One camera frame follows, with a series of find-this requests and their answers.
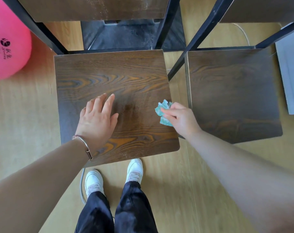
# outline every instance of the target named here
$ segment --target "bracelet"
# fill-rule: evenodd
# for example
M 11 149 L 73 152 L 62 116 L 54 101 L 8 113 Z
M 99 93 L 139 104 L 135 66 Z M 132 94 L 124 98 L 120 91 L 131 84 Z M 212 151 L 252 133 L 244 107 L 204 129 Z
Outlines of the bracelet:
M 91 155 L 91 153 L 90 153 L 90 149 L 89 149 L 89 147 L 88 147 L 88 145 L 87 145 L 87 142 L 85 142 L 85 140 L 83 140 L 80 136 L 77 136 L 77 135 L 72 136 L 71 139 L 74 140 L 75 138 L 79 138 L 79 139 L 82 140 L 83 143 L 87 146 L 87 150 L 86 150 L 86 152 L 87 152 L 87 155 L 88 155 L 88 157 L 89 157 L 89 161 L 90 161 L 91 159 L 93 159 L 93 157 L 92 157 L 92 155 Z

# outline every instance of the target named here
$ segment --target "leg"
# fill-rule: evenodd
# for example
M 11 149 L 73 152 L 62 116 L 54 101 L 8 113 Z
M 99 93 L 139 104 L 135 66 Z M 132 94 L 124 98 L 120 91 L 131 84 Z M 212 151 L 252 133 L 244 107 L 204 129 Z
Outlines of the leg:
M 88 200 L 79 216 L 75 233 L 113 233 L 114 220 L 99 171 L 88 172 L 85 188 Z
M 143 164 L 131 160 L 115 214 L 115 232 L 158 232 L 149 201 L 141 190 Z

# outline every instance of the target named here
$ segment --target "white sneaker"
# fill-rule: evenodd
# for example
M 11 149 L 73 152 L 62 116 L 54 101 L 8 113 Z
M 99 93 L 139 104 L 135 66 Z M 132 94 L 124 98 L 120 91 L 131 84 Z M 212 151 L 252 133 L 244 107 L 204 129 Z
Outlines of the white sneaker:
M 141 159 L 132 159 L 128 166 L 126 183 L 129 181 L 137 181 L 139 184 L 141 184 L 143 172 L 143 163 Z
M 87 197 L 89 197 L 92 192 L 96 192 L 96 191 L 100 191 L 104 194 L 103 177 L 99 171 L 94 169 L 87 173 L 85 188 L 86 188 Z

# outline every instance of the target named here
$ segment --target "black pants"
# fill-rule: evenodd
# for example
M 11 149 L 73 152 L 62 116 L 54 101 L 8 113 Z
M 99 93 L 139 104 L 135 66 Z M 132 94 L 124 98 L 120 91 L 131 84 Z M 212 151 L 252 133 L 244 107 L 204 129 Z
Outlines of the black pants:
M 115 225 L 106 197 L 99 191 L 88 197 L 75 233 L 158 232 L 149 201 L 137 181 L 124 185 L 116 209 Z

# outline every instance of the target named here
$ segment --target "white cable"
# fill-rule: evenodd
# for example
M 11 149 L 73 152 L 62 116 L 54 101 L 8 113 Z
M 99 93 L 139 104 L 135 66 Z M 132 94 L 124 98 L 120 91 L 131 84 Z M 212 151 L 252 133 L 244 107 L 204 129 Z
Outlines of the white cable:
M 85 168 L 82 169 L 82 174 L 81 174 L 81 178 L 80 178 L 80 198 L 84 204 L 86 204 L 86 200 L 83 197 L 83 193 L 82 193 L 82 180 L 83 180 L 83 175 L 85 174 L 85 170 L 86 170 Z
M 244 36 L 245 36 L 245 38 L 246 38 L 246 40 L 247 40 L 247 43 L 248 43 L 248 45 L 250 46 L 250 41 L 248 40 L 248 37 L 247 37 L 245 31 L 241 28 L 241 26 L 239 26 L 237 23 L 232 23 L 232 24 L 238 26 L 238 28 L 244 33 Z

